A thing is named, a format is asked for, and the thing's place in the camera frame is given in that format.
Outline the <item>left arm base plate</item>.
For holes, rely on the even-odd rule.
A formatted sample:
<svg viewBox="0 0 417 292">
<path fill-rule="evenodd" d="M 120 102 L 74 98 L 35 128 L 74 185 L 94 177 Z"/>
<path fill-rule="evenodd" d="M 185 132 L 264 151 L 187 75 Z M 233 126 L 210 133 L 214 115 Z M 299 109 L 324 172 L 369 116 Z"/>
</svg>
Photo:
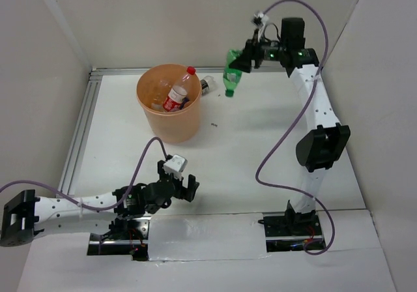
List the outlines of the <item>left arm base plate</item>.
<svg viewBox="0 0 417 292">
<path fill-rule="evenodd" d="M 91 233 L 88 256 L 130 256 L 134 261 L 148 261 L 151 218 L 116 219 L 103 235 Z"/>
</svg>

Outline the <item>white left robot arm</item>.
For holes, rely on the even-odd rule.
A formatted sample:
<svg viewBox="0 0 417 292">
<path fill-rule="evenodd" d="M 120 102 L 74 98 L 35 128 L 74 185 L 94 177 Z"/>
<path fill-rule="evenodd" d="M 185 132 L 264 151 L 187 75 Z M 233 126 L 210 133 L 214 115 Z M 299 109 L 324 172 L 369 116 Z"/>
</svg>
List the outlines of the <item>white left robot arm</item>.
<svg viewBox="0 0 417 292">
<path fill-rule="evenodd" d="M 184 186 L 182 172 L 171 167 L 174 163 L 174 158 L 159 161 L 159 179 L 155 182 L 80 197 L 74 202 L 40 197 L 33 189 L 21 191 L 3 207 L 1 246 L 21 246 L 59 233 L 93 233 L 105 239 L 121 239 L 130 229 L 144 239 L 140 218 L 168 208 L 173 198 L 194 200 L 199 187 L 196 177 L 189 175 Z"/>
</svg>

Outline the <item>green plastic bottle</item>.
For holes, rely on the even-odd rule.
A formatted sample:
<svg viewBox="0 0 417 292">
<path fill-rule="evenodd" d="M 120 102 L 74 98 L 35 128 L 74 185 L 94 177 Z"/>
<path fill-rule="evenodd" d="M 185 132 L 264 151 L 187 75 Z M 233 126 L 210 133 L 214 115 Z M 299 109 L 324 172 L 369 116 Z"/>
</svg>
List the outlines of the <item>green plastic bottle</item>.
<svg viewBox="0 0 417 292">
<path fill-rule="evenodd" d="M 225 86 L 226 97 L 233 97 L 242 77 L 242 71 L 231 68 L 230 64 L 240 56 L 241 50 L 229 50 L 226 56 L 226 64 L 223 69 L 223 84 Z"/>
</svg>

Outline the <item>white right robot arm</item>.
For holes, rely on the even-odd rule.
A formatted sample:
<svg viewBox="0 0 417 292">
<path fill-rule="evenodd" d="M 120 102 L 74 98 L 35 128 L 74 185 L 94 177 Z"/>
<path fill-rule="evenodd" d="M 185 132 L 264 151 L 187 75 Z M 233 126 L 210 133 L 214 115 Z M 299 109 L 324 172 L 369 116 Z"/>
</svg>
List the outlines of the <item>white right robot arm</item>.
<svg viewBox="0 0 417 292">
<path fill-rule="evenodd" d="M 278 224 L 290 234 L 297 235 L 314 225 L 317 217 L 315 197 L 326 171 L 339 160 L 351 131 L 347 125 L 340 123 L 331 108 L 315 50 L 305 47 L 304 20 L 282 19 L 277 40 L 265 37 L 265 29 L 269 25 L 265 15 L 256 15 L 253 23 L 256 26 L 253 36 L 229 66 L 249 73 L 253 68 L 259 68 L 263 61 L 279 62 L 306 106 L 302 117 L 307 122 L 308 132 L 295 149 L 296 159 L 305 170 L 300 188 L 302 196 L 296 205 L 287 205 Z"/>
</svg>

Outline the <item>dark bottle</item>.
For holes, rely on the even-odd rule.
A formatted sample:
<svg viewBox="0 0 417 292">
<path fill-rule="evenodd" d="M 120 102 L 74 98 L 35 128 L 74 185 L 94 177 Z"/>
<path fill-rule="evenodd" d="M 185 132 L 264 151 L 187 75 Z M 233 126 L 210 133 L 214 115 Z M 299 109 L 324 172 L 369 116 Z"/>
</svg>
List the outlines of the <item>dark bottle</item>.
<svg viewBox="0 0 417 292">
<path fill-rule="evenodd" d="M 218 88 L 218 84 L 213 76 L 205 76 L 200 80 L 202 95 L 205 96 Z"/>
</svg>

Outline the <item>clear bottle red label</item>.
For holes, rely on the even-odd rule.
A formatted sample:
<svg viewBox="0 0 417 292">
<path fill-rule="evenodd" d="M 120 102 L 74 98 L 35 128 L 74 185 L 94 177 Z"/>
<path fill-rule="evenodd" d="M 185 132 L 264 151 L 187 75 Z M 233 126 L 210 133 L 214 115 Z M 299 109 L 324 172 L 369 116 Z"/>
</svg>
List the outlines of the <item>clear bottle red label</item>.
<svg viewBox="0 0 417 292">
<path fill-rule="evenodd" d="M 186 72 L 174 83 L 170 92 L 162 104 L 164 111 L 174 112 L 180 109 L 192 88 L 192 78 L 195 75 L 195 68 L 189 66 Z"/>
</svg>

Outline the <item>small blue label bottle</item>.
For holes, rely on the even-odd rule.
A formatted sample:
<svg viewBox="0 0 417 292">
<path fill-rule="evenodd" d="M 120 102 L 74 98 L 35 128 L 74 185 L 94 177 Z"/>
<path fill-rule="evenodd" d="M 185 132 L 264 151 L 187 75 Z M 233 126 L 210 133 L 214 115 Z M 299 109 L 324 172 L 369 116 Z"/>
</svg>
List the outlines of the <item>small blue label bottle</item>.
<svg viewBox="0 0 417 292">
<path fill-rule="evenodd" d="M 186 98 L 183 100 L 182 107 L 185 107 L 185 106 L 187 105 L 187 103 L 189 103 L 189 101 L 190 101 L 190 99 L 186 97 Z"/>
</svg>

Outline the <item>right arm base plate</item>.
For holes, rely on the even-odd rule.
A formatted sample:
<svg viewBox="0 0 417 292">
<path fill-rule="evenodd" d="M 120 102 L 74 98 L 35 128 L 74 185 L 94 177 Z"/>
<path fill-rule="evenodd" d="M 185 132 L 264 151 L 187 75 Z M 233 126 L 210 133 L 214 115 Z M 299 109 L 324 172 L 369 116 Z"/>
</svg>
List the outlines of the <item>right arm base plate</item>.
<svg viewBox="0 0 417 292">
<path fill-rule="evenodd" d="M 299 252 L 307 244 L 308 251 L 320 251 L 326 247 L 320 220 L 315 215 L 312 222 L 289 227 L 284 214 L 268 214 L 257 221 L 263 226 L 266 251 Z"/>
</svg>

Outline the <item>clear bottle yellow cap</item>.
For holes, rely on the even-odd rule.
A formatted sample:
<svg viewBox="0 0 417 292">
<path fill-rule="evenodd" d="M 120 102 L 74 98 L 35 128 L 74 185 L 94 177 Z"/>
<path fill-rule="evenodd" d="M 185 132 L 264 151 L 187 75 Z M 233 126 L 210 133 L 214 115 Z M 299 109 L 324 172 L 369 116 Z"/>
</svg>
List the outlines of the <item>clear bottle yellow cap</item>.
<svg viewBox="0 0 417 292">
<path fill-rule="evenodd" d="M 152 103 L 151 108 L 153 110 L 156 110 L 156 111 L 162 111 L 163 110 L 163 106 L 161 104 L 157 104 L 157 103 Z"/>
</svg>

